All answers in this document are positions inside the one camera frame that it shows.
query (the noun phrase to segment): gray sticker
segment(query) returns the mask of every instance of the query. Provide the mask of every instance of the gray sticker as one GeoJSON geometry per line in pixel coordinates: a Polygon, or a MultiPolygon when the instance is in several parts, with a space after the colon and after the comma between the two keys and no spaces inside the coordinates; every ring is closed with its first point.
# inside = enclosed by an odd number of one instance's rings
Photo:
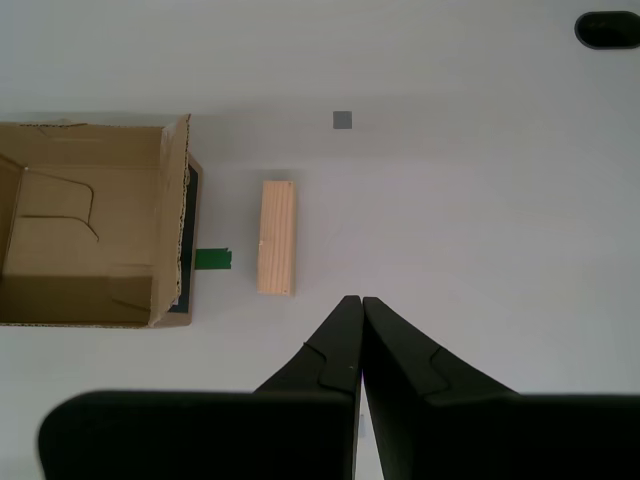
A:
{"type": "Polygon", "coordinates": [[[348,130],[351,128],[351,112],[333,112],[333,128],[335,130],[348,130]]]}

